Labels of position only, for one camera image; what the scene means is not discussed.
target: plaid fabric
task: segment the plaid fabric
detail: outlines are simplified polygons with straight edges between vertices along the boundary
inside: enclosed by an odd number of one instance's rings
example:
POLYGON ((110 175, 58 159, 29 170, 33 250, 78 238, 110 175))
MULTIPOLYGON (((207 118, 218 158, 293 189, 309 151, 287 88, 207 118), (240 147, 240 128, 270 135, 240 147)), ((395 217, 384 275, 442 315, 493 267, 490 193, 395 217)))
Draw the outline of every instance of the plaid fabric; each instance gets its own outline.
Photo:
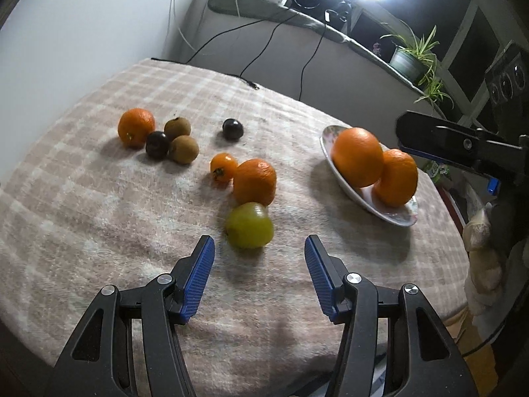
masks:
MULTIPOLYGON (((448 317, 465 303, 468 260, 437 191, 420 172, 419 220, 409 229, 358 207, 318 143, 325 126, 339 123, 276 92, 192 66, 145 60, 118 74, 31 147, 0 193, 2 320, 53 364, 103 285, 146 284, 189 255, 201 234, 215 240, 215 262, 197 315, 178 328, 200 396, 260 395, 333 367, 341 327, 319 308, 303 256, 309 234, 377 285, 416 283, 448 317), (197 160, 188 167, 152 163, 144 151, 124 149, 116 127, 131 107, 152 111, 158 128, 175 115, 188 118, 200 145, 197 160), (245 126, 236 144, 219 136, 229 117, 245 126), (239 254, 223 235, 230 189, 212 187, 208 175, 212 156, 222 151, 276 168, 277 197, 269 207, 276 235, 261 253, 239 254)), ((141 357, 137 363, 146 395, 141 357)))

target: spider plant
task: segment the spider plant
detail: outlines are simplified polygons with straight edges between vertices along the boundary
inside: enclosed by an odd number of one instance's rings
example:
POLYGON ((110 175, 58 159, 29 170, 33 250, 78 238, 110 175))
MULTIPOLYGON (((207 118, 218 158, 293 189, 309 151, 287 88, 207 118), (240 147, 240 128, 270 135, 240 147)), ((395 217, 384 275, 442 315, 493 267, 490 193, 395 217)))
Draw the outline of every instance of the spider plant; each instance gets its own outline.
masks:
POLYGON ((443 88, 443 82, 441 79, 436 78, 434 75, 426 75, 419 82, 419 85, 426 83, 424 88, 424 95, 417 100, 415 103, 420 102, 421 100, 428 100, 431 105, 435 102, 442 102, 445 98, 448 98, 452 102, 452 109, 454 108, 454 100, 446 92, 441 91, 443 88))
POLYGON ((425 66, 428 67, 427 74, 433 76, 433 74, 435 73, 435 69, 437 68, 437 57, 434 53, 432 53, 432 49, 439 44, 437 40, 434 40, 435 33, 437 33, 437 26, 434 25, 432 32, 429 34, 428 38, 424 38, 423 35, 420 39, 418 39, 415 36, 415 33, 413 32, 412 28, 404 21, 401 22, 409 29, 409 32, 412 34, 413 40, 410 40, 402 36, 401 34, 385 34, 380 38, 394 37, 398 39, 398 41, 403 44, 397 45, 399 51, 417 58, 425 66))

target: table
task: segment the table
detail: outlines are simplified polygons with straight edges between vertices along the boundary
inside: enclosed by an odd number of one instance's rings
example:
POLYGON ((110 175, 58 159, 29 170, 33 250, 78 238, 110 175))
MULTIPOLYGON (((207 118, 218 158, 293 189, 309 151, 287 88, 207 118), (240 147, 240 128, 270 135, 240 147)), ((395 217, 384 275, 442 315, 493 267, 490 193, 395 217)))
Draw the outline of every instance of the table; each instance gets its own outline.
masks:
MULTIPOLYGON (((197 315, 178 328, 199 396, 264 394, 332 369, 341 327, 319 308, 303 256, 309 234, 377 285, 416 283, 442 318, 451 316, 465 303, 468 259, 435 187, 420 172, 419 219, 409 229, 369 214, 324 161, 318 137, 332 124, 340 121, 192 66, 144 60, 118 74, 50 128, 0 192, 0 318, 53 364, 102 286, 144 285, 189 255, 201 234, 215 240, 215 262, 197 315), (117 121, 132 107, 152 111, 158 129, 188 118, 197 160, 153 163, 124 149, 117 121), (230 117, 245 125, 238 143, 219 135, 230 117), (261 252, 238 252, 223 234, 234 202, 208 175, 222 151, 276 169, 276 234, 261 252)), ((147 395, 138 323, 135 330, 147 395)))

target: flower pot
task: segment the flower pot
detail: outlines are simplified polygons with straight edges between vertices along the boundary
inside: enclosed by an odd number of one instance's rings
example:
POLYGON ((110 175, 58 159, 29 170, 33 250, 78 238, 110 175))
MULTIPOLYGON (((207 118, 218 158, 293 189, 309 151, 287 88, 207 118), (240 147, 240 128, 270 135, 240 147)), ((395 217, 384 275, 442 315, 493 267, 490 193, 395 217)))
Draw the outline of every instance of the flower pot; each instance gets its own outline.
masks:
POLYGON ((416 57, 400 49, 395 50, 389 64, 413 84, 417 84, 428 71, 428 67, 416 57))

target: plate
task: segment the plate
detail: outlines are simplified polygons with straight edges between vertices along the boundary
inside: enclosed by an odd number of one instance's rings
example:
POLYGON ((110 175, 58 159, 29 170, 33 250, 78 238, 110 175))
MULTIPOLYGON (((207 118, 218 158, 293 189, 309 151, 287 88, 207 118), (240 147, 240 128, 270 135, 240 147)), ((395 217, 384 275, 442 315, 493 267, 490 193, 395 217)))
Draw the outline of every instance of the plate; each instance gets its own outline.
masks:
POLYGON ((319 138, 319 143, 322 146, 325 159, 331 166, 332 173, 337 178, 338 184, 351 200, 356 201, 360 206, 368 212, 371 212, 373 215, 399 227, 411 227, 417 222, 417 212, 419 211, 419 205, 417 205, 417 199, 415 196, 413 196, 404 206, 396 208, 388 207, 372 192, 372 185, 366 188, 353 188, 346 182, 342 175, 340 175, 337 168, 334 167, 334 163, 331 160, 332 146, 334 140, 345 129, 347 128, 339 125, 329 125, 323 130, 322 136, 319 138))

